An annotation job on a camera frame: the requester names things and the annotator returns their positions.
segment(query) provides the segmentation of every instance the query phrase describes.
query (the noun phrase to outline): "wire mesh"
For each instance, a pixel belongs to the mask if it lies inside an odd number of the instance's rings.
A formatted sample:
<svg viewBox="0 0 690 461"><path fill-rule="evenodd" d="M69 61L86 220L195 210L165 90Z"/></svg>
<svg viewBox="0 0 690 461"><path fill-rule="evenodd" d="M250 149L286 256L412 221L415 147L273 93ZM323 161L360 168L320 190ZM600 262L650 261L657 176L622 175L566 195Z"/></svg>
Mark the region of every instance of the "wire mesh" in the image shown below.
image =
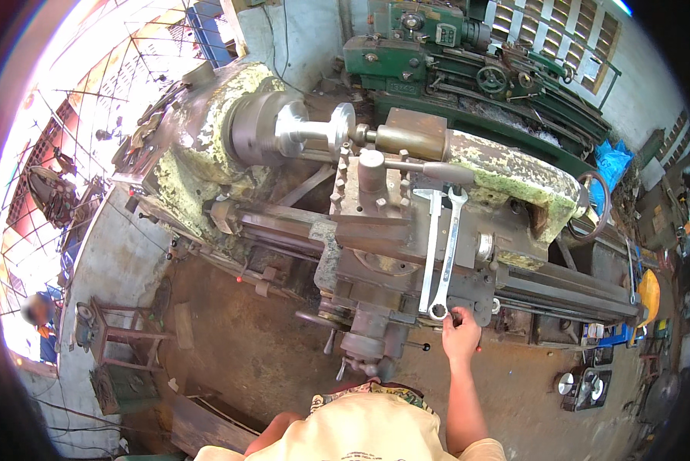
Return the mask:
<svg viewBox="0 0 690 461"><path fill-rule="evenodd" d="M115 43L87 44L88 37L100 30L107 30ZM206 0L100 2L75 26L64 53L88 46L87 56L101 58L70 63L59 58L52 63L54 77L36 82L23 106L33 122L20 133L23 148L3 152L0 163L0 169L12 171L8 181L0 184L4 191L0 202L3 318L19 317L20 303L38 291L57 294L62 302L81 237L111 187L111 160L136 130L134 121L203 60L220 65L237 57L233 37L221 4ZM62 69L74 74L78 69L82 77L67 84L60 78ZM75 168L66 171L57 157ZM57 171L76 186L70 225L56 226L35 203L28 185L32 167ZM36 359L35 335L23 332L27 341L20 335L10 341L8 329L16 325L14 320L4 323L8 346Z"/></svg>

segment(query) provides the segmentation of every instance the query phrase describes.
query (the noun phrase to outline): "box-end wrench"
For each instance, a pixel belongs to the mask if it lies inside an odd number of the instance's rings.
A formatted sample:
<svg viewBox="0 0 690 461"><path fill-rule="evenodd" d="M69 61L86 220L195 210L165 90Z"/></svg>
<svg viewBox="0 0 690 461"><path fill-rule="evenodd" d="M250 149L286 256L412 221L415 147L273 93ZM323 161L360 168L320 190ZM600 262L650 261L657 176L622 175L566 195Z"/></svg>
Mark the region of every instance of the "box-end wrench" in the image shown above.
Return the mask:
<svg viewBox="0 0 690 461"><path fill-rule="evenodd" d="M442 213L442 197L447 194L441 190L414 189L415 196L427 198L430 201L430 231L427 238L427 260L425 261L425 275L422 279L422 294L420 295L420 313L427 314L432 287L432 273L435 269L435 253L437 252L437 231L440 214Z"/></svg>
<svg viewBox="0 0 690 461"><path fill-rule="evenodd" d="M453 274L455 249L458 246L460 212L465 202L468 201L468 194L465 192L465 189L461 189L461 194L457 196L451 187L450 190L448 190L448 198L450 198L450 201L453 203L453 213L450 217L450 230L448 231L448 244L445 246L445 258L442 260L440 284L437 286L435 299L428 309L430 318L434 320L442 320L450 315L450 311L448 310L448 287L450 286L450 277ZM440 316L435 313L435 308L437 306L442 306L443 309L443 313Z"/></svg>

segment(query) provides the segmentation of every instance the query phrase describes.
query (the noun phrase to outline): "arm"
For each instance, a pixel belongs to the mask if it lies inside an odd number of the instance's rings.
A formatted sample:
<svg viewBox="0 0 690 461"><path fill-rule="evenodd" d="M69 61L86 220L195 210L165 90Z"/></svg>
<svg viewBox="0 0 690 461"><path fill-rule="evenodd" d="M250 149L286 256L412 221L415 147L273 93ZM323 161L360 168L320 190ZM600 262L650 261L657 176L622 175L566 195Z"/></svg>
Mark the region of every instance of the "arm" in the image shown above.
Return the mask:
<svg viewBox="0 0 690 461"><path fill-rule="evenodd" d="M470 372L470 359L479 344L481 327L466 308L454 308L460 325L452 316L442 321L442 348L450 360L450 398L445 427L448 451L458 456L473 442L488 437L476 385Z"/></svg>
<svg viewBox="0 0 690 461"><path fill-rule="evenodd" d="M303 420L304 417L299 413L293 411L284 411L276 415L273 421L270 422L267 428L253 440L245 450L245 456L251 455L256 451L261 451L263 448L273 445L284 436L286 429L289 429L291 423L294 421Z"/></svg>

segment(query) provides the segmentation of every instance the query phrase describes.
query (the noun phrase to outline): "hand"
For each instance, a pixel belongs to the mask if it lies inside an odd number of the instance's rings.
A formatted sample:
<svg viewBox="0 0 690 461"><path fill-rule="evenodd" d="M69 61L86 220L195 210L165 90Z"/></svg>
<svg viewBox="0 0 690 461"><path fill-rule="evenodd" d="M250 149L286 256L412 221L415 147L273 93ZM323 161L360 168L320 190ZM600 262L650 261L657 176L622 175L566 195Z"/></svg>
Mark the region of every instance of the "hand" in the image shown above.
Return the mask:
<svg viewBox="0 0 690 461"><path fill-rule="evenodd" d="M476 324L473 313L466 308L453 308L459 325L453 324L453 316L442 320L442 349L451 364L469 364L481 338L481 327Z"/></svg>

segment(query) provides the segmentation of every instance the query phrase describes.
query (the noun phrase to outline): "wooden plank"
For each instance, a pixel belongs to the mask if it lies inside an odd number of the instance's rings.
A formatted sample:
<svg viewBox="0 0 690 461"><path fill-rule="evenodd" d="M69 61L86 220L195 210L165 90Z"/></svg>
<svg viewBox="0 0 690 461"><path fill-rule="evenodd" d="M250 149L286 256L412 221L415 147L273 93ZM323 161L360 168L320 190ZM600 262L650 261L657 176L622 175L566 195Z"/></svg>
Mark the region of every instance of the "wooden plank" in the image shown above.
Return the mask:
<svg viewBox="0 0 690 461"><path fill-rule="evenodd" d="M208 445L221 446L241 454L256 437L204 410L183 395L177 395L174 400L171 443L187 454L196 456L202 447Z"/></svg>
<svg viewBox="0 0 690 461"><path fill-rule="evenodd" d="M176 341L179 349L194 349L194 332L192 330L192 314L188 302L176 304Z"/></svg>

